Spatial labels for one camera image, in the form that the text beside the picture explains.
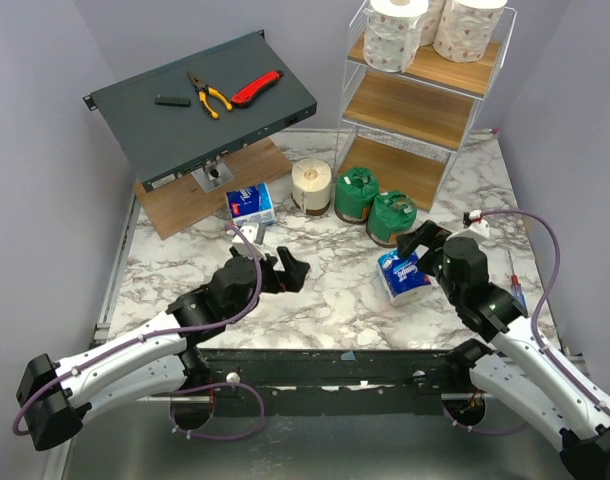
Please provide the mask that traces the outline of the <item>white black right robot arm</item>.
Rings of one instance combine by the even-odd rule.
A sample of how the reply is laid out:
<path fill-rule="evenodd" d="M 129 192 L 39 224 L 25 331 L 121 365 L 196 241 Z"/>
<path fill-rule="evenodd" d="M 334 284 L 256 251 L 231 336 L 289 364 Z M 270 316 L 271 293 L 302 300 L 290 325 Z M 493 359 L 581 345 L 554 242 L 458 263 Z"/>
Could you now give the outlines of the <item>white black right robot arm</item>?
<path fill-rule="evenodd" d="M 482 219 L 452 233 L 432 221 L 397 239 L 407 258 L 420 247 L 419 270 L 436 279 L 466 327 L 477 334 L 451 350 L 445 379 L 454 390 L 491 394 L 558 451 L 576 479 L 610 479 L 610 395 L 540 332 L 525 308 L 491 282 L 479 241 Z"/>

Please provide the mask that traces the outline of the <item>green roll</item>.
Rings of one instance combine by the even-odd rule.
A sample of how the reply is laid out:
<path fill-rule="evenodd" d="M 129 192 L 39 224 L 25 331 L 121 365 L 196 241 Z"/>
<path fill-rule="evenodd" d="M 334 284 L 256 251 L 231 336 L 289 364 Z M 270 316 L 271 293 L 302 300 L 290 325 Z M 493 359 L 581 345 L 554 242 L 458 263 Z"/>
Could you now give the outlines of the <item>green roll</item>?
<path fill-rule="evenodd" d="M 376 175 L 368 168 L 353 167 L 336 181 L 334 210 L 344 222 L 367 222 L 380 187 Z"/>
<path fill-rule="evenodd" d="M 416 217 L 416 204 L 407 194 L 385 191 L 374 198 L 366 232 L 377 245 L 395 247 L 397 237 L 412 228 Z"/>

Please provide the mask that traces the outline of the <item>large floral paper roll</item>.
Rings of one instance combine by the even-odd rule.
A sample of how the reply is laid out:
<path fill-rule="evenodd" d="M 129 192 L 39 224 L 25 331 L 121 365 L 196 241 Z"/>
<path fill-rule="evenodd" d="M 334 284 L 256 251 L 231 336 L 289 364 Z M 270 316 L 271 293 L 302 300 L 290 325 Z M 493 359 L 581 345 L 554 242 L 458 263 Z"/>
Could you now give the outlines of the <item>large floral paper roll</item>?
<path fill-rule="evenodd" d="M 506 0 L 446 1 L 433 42 L 434 50 L 456 63 L 480 60 L 506 4 Z"/>

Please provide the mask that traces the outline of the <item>small floral paper roll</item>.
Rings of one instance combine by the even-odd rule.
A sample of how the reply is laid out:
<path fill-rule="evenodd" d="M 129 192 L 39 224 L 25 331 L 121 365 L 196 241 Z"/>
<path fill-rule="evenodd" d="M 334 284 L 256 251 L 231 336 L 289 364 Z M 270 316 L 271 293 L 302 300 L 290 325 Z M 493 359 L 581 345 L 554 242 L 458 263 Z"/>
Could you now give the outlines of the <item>small floral paper roll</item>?
<path fill-rule="evenodd" d="M 422 30 L 420 45 L 426 46 L 434 42 L 442 18 L 445 0 L 429 0 L 428 9 L 421 18 Z"/>

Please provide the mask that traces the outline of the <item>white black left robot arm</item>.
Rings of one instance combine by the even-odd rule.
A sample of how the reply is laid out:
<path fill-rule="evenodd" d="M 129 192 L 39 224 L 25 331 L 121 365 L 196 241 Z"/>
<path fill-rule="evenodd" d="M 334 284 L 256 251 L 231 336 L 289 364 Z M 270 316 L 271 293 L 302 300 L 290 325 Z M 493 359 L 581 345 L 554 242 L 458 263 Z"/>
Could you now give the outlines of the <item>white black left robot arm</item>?
<path fill-rule="evenodd" d="M 190 359 L 190 349 L 241 320 L 261 294 L 299 292 L 309 271 L 309 263 L 284 246 L 276 255 L 233 253 L 208 283 L 122 337 L 60 360 L 48 354 L 32 358 L 16 392 L 14 434 L 29 436 L 35 450 L 46 451 L 123 400 L 177 390 L 199 393 L 207 372 Z"/>

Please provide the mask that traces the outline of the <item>green roll front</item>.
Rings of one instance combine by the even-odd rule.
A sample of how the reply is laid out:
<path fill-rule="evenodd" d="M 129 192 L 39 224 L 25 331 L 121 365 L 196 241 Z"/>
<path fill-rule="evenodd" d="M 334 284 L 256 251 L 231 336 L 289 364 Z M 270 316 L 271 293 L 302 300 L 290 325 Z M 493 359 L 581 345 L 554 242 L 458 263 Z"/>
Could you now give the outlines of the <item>green roll front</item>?
<path fill-rule="evenodd" d="M 395 247 L 397 237 L 412 228 L 416 217 L 416 204 L 407 194 L 385 191 L 374 198 L 366 232 L 377 245 Z"/>

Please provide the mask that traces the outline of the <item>beige brown paper roll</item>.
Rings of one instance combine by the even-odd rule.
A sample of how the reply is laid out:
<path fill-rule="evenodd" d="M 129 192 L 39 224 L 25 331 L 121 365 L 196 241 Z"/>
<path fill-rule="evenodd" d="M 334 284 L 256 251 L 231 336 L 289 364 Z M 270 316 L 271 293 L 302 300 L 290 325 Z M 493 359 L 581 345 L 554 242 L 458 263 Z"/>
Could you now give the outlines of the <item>beige brown paper roll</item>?
<path fill-rule="evenodd" d="M 296 162 L 291 171 L 291 198 L 299 211 L 320 216 L 331 204 L 332 171 L 319 159 L 309 158 Z"/>

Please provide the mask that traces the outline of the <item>short floral paper roll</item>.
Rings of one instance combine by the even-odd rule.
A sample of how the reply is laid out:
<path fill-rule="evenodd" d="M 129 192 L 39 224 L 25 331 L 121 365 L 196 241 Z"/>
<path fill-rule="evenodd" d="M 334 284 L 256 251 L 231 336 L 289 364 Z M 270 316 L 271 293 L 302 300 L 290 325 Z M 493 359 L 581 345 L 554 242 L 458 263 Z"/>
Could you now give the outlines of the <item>short floral paper roll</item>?
<path fill-rule="evenodd" d="M 364 8 L 367 24 L 363 57 L 368 66 L 389 73 L 405 71 L 420 45 L 427 0 L 377 1 Z"/>

